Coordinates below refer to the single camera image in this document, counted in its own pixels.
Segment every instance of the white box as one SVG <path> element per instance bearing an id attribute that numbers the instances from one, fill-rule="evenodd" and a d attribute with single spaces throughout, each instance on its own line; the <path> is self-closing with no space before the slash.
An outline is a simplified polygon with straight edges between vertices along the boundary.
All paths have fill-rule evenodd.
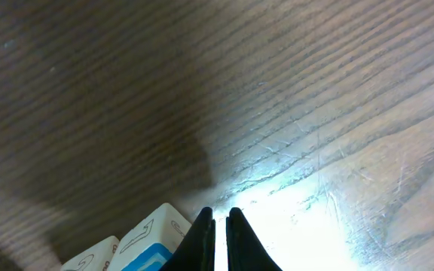
<path id="1" fill-rule="evenodd" d="M 162 204 L 121 239 L 108 271 L 159 270 L 190 227 L 169 203 Z"/>
<path id="2" fill-rule="evenodd" d="M 61 266 L 61 271 L 106 271 L 118 248 L 118 239 L 110 236 Z"/>

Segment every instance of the black drawing on box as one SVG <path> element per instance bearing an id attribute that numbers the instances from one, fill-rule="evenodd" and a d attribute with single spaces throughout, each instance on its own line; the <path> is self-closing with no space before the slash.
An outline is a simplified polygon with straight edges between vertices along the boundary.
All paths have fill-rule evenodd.
<path id="1" fill-rule="evenodd" d="M 83 259 L 81 259 L 80 262 L 78 263 L 79 268 L 76 269 L 76 271 L 84 271 L 85 268 L 87 268 L 90 265 L 94 257 L 95 257 L 94 254 L 90 254 L 84 257 Z"/>
<path id="2" fill-rule="evenodd" d="M 180 230 L 180 225 L 175 221 L 172 221 L 170 223 L 172 224 L 172 227 L 177 231 L 177 233 L 179 233 L 182 238 L 185 238 L 185 234 L 182 232 L 182 230 Z"/>
<path id="3" fill-rule="evenodd" d="M 151 226 L 154 224 L 154 220 L 150 220 L 145 226 L 143 226 L 143 233 L 140 233 L 138 236 L 135 236 L 133 239 L 131 239 L 128 244 L 124 245 L 123 248 L 120 250 L 120 254 L 124 253 L 129 247 L 132 245 L 135 245 L 138 241 L 144 239 L 148 236 L 151 232 Z"/>

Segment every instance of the wood grain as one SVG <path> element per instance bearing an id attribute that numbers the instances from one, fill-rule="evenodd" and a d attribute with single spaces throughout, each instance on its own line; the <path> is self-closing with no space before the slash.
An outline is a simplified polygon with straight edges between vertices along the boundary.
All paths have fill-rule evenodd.
<path id="1" fill-rule="evenodd" d="M 0 269 L 162 202 L 283 269 L 434 269 L 434 2 L 0 2 Z"/>

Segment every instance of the white object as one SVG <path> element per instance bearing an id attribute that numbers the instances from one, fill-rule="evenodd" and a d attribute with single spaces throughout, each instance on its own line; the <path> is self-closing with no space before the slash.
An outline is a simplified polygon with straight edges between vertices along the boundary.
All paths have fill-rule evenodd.
<path id="1" fill-rule="evenodd" d="M 159 270 L 190 226 L 169 203 L 162 204 L 121 239 L 108 271 Z"/>
<path id="2" fill-rule="evenodd" d="M 106 271 L 117 251 L 118 243 L 115 236 L 110 236 L 63 264 L 61 271 Z"/>

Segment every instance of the blue label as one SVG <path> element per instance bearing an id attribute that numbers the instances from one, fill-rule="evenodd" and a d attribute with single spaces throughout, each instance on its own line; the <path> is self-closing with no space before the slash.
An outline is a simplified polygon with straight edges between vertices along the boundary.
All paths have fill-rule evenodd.
<path id="1" fill-rule="evenodd" d="M 154 243 L 122 271 L 158 271 L 170 258 L 172 253 L 160 243 Z"/>

